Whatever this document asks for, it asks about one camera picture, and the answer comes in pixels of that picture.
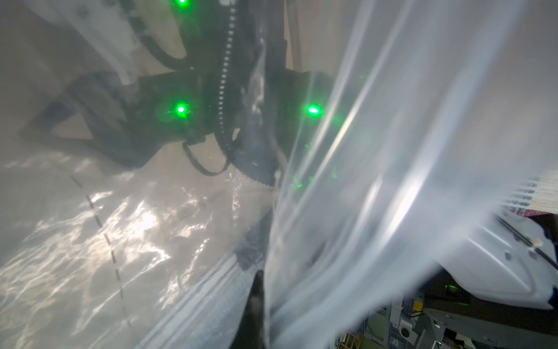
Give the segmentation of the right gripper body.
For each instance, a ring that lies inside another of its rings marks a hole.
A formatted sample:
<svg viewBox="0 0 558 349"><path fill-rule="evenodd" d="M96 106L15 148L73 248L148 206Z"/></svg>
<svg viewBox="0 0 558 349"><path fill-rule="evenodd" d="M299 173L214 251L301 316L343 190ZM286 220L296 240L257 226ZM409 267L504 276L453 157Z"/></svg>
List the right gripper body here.
<svg viewBox="0 0 558 349"><path fill-rule="evenodd" d="M191 148L213 135L226 167L273 185L280 157L318 127L334 86L322 72L287 67L283 3L175 1L184 58L157 44L133 1L120 6L167 72L128 86L108 74L94 77L94 89L116 103L89 117L100 150L136 169L164 145L181 142L191 164L211 176Z"/></svg>

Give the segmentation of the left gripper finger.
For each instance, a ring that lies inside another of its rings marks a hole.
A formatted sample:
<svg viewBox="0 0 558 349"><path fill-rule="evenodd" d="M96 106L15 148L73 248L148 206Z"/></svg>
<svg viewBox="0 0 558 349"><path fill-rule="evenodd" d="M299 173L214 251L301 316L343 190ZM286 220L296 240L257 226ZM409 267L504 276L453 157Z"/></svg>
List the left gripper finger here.
<svg viewBox="0 0 558 349"><path fill-rule="evenodd" d="M263 349L264 344L264 271L256 272L238 331L229 349Z"/></svg>

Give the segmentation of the clear plastic vacuum bag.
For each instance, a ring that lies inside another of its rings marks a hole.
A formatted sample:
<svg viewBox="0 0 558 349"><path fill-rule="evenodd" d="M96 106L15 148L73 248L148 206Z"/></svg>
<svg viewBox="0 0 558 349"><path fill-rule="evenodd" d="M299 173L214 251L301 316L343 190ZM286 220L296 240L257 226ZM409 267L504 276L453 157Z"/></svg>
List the clear plastic vacuum bag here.
<svg viewBox="0 0 558 349"><path fill-rule="evenodd" d="M556 348L556 1L3 1L1 347Z"/></svg>

